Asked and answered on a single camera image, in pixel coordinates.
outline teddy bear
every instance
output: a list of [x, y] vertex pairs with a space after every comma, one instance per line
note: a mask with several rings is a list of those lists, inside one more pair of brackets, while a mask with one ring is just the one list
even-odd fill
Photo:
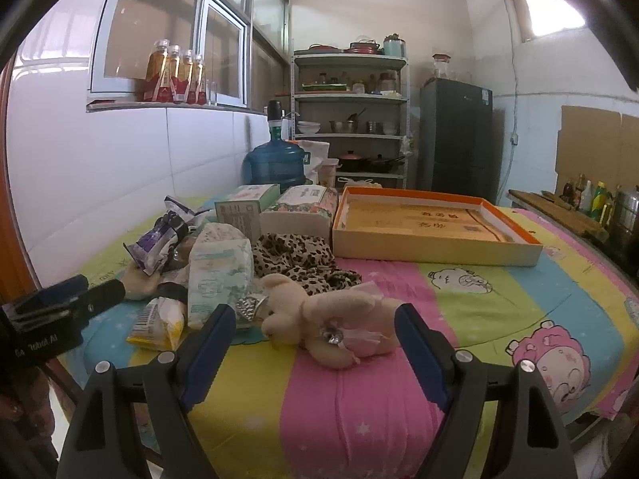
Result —
[[401, 301], [354, 291], [308, 296], [291, 278], [270, 274], [260, 281], [268, 297], [260, 308], [262, 333], [273, 342], [303, 345], [323, 366], [345, 369], [361, 358], [399, 346], [395, 310]]

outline leopard print cloth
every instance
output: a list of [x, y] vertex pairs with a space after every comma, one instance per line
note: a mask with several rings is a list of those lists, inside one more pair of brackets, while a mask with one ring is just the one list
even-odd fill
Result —
[[356, 272], [341, 270], [322, 238], [300, 234], [264, 234], [253, 246], [255, 276], [284, 274], [309, 295], [345, 290], [362, 282]]

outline teddy bear's head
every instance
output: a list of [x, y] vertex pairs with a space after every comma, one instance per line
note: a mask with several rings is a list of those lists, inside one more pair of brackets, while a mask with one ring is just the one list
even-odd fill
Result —
[[274, 342], [297, 345], [302, 341], [302, 303], [308, 295], [301, 285], [281, 274], [260, 281], [268, 296], [261, 316], [262, 333]]

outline wall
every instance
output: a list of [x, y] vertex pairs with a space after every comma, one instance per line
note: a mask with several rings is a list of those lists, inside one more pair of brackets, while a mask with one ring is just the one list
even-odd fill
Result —
[[[494, 92], [497, 126], [504, 135], [501, 182], [510, 158], [514, 127], [514, 65], [519, 79], [517, 133], [510, 177], [504, 186], [539, 192], [555, 189], [561, 106], [583, 106], [639, 116], [639, 97], [588, 28], [565, 30], [527, 43], [520, 40], [510, 0], [467, 0], [475, 56], [473, 82]], [[502, 198], [501, 204], [509, 203]]]
[[104, 0], [61, 0], [18, 51], [7, 117], [9, 180], [40, 283], [71, 275], [165, 195], [212, 196], [240, 183], [266, 117], [155, 108], [87, 113]]
[[[412, 112], [419, 117], [419, 89], [432, 74], [432, 55], [452, 56], [451, 68], [470, 79], [472, 37], [466, 0], [291, 0], [295, 49], [313, 43], [348, 48], [360, 35], [382, 43], [393, 33], [407, 42]], [[412, 121], [413, 132], [419, 121]]]

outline black refrigerator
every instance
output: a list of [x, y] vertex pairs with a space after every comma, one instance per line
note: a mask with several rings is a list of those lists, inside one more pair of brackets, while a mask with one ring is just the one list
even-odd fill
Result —
[[493, 132], [493, 92], [432, 79], [420, 105], [416, 188], [494, 202], [502, 142]]

